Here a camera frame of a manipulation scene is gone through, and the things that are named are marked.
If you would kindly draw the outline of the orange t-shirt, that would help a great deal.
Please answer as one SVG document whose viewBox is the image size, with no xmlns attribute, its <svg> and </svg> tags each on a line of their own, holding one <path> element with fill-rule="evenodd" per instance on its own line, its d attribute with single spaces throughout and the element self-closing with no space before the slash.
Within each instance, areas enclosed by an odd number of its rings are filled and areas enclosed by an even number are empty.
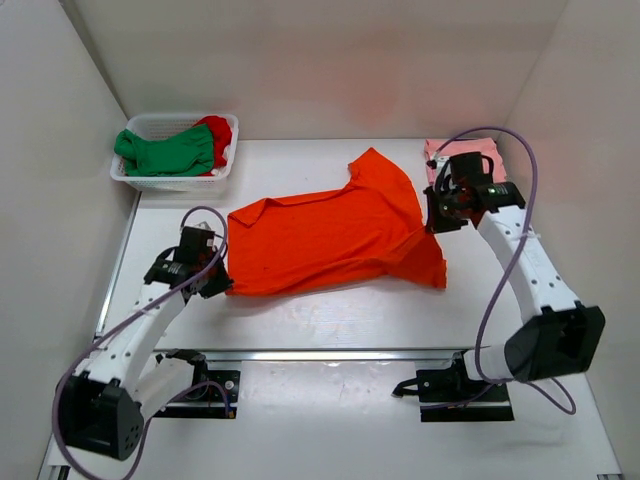
<svg viewBox="0 0 640 480">
<path fill-rule="evenodd" d="M 338 190 L 264 198 L 228 216 L 231 294 L 294 295 L 392 276 L 444 289 L 447 262 L 407 174 L 370 148 Z"/>
</svg>

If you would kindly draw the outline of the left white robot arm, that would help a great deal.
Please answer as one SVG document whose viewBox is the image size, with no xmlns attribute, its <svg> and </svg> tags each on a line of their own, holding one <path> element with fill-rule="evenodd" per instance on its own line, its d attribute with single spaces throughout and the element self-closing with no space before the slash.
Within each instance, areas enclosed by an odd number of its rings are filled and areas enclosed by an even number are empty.
<svg viewBox="0 0 640 480">
<path fill-rule="evenodd" d="M 56 415 L 63 445 L 126 460 L 158 411 L 206 392 L 204 354 L 154 349 L 191 297 L 207 299 L 231 287 L 215 244 L 220 238 L 206 223 L 185 226 L 179 244 L 156 257 L 132 309 L 135 320 L 114 331 L 64 383 Z"/>
</svg>

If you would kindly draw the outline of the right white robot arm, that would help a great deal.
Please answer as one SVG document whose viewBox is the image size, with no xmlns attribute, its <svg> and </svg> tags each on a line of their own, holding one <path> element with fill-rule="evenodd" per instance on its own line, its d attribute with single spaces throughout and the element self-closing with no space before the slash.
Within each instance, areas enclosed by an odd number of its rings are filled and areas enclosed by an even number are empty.
<svg viewBox="0 0 640 480">
<path fill-rule="evenodd" d="M 586 306 L 566 285 L 530 225 L 517 186 L 493 178 L 494 163 L 480 152 L 427 162 L 436 174 L 425 194 L 426 229 L 433 234 L 472 224 L 494 252 L 517 300 L 521 327 L 502 345 L 477 344 L 464 366 L 448 376 L 449 391 L 471 400 L 486 383 L 520 383 L 589 369 L 605 326 L 597 306 Z"/>
</svg>

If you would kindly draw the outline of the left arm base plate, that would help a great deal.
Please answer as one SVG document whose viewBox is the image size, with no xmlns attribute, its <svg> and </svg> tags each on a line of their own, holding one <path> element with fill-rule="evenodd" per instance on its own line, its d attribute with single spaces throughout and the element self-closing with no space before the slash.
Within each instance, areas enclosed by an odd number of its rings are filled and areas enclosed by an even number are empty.
<svg viewBox="0 0 640 480">
<path fill-rule="evenodd" d="M 155 354 L 133 387 L 143 419 L 234 419 L 240 388 L 239 361 L 212 360 L 190 349 Z"/>
</svg>

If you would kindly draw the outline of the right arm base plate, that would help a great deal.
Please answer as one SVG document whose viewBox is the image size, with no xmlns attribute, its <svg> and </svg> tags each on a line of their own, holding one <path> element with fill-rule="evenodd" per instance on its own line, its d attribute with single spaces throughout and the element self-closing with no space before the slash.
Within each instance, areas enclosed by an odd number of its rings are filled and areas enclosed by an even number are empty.
<svg viewBox="0 0 640 480">
<path fill-rule="evenodd" d="M 454 353 L 443 366 L 418 368 L 399 382 L 394 398 L 416 397 L 422 423 L 510 422 L 515 420 L 507 387 L 472 380 L 463 354 Z"/>
</svg>

